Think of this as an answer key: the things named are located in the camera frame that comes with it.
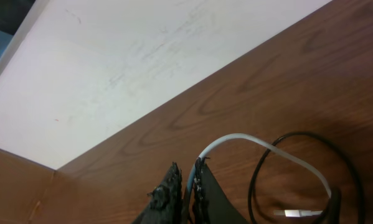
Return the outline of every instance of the wooden desk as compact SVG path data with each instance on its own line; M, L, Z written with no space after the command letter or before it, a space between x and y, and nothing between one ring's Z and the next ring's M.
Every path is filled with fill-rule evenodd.
M54 171L0 150L0 224L25 224L50 186Z
M197 155L218 137L248 133L272 141L296 130L344 149L361 175L373 223L373 1L329 3L75 159L57 173L33 223L130 223L172 161L184 185ZM356 191L335 153L306 138L280 147L342 189L341 221L355 223ZM248 183L263 152L239 140L210 155L210 168L246 218ZM327 201L313 174L274 154L257 181L269 216L275 208L320 209Z

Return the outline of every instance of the black cable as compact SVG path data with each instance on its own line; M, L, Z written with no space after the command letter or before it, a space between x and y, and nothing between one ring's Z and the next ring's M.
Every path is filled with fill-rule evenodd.
M365 198L364 198L363 186L361 184L359 175L358 175L354 165L348 159L348 157L342 152L342 150L340 150L340 148L338 148L331 141L327 140L326 138L324 138L324 137L322 137L318 134L307 132L307 131L297 131L297 132L292 132L292 133L285 134L285 135L279 137L278 139L276 139L272 144L274 146L276 146L279 142L282 142L284 139L286 139L288 137L292 137L292 136L308 136L308 137L311 137L313 139L316 139L316 140L322 142L323 144L327 145L327 147L332 149L334 152L336 152L336 154L346 163L346 165L348 167L348 170L351 173L351 177L354 181L356 190L357 190L358 224L363 224L365 222L365 204L364 204ZM265 153L262 155L260 161L258 162L258 164L257 164L257 166L254 170L253 176L252 176L251 181L250 181L250 186L248 188L248 200L247 200L248 201L248 213L250 214L250 219L251 219L251 222L253 224L257 224L257 221L254 219L251 199L252 199L252 197L255 198L255 183L256 183L256 180L257 180L257 175L258 175L258 172L261 169L261 166L262 166L265 158L268 156L269 152L270 152L270 150L267 149L265 151ZM315 219L314 223L320 223L321 221L323 221L324 217L329 212L328 210L329 210L329 205L323 210L322 214L317 219Z

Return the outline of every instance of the white cable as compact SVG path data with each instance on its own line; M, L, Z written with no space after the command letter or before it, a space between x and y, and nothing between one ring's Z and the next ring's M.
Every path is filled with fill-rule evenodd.
M295 156L292 156L290 154L288 154L287 152L284 152L282 151L281 149L265 142L265 141L262 141L261 139L259 138L256 138L254 136L251 136L251 135L248 135L248 134L240 134L240 133L235 133L235 134L228 134L228 135L225 135L221 138L218 138L217 140L215 140L214 142L212 142L211 144L209 144L199 155L199 157L201 159L205 158L206 155L208 155L208 153L213 150L215 147L217 147L219 144L223 143L223 142L226 142L228 140L231 140L231 139L246 139L246 140L249 140L249 141L253 141L267 149L270 149L272 152L274 153L277 153L279 154L280 156L283 156L284 158L286 159L289 159L305 168L307 168L309 171L311 171L312 173L314 173L318 178L319 180L321 180L322 184L324 185L324 188L326 189L328 195L329 195L329 198L331 197L331 189L330 189L330 186L328 184L328 181L324 178L324 176L317 170L315 169L315 167L313 167L312 165L310 165L309 163L295 157ZM192 192L192 185L193 185L193 178L194 178L194 174L196 172L196 167L193 165L192 166L192 170L191 170L191 173L189 174L189 178L187 180L187 186L186 186L186 190L189 192L188 193L188 196L189 198L187 199L188 201L190 201L190 195L191 195L191 192Z

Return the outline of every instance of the wood grain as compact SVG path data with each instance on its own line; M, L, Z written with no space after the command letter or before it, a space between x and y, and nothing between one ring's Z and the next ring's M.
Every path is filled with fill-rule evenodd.
M23 224L32 218L54 171L0 150L0 224Z
M345 150L364 183L366 223L373 223L373 0L329 3L70 162L33 223L130 223L172 161L186 179L218 137L248 133L272 141L296 130ZM355 223L356 192L335 153L302 137L280 147L342 189L341 223ZM248 183L263 152L239 140L210 155L211 170L245 217ZM327 201L315 176L273 154L258 176L257 196L269 217L276 208L320 209Z

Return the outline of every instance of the cable connector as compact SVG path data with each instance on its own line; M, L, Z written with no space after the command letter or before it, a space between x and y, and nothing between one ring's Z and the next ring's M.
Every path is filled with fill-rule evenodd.
M309 217L313 215L320 215L322 211L311 210L275 210L274 215L282 215L285 217Z

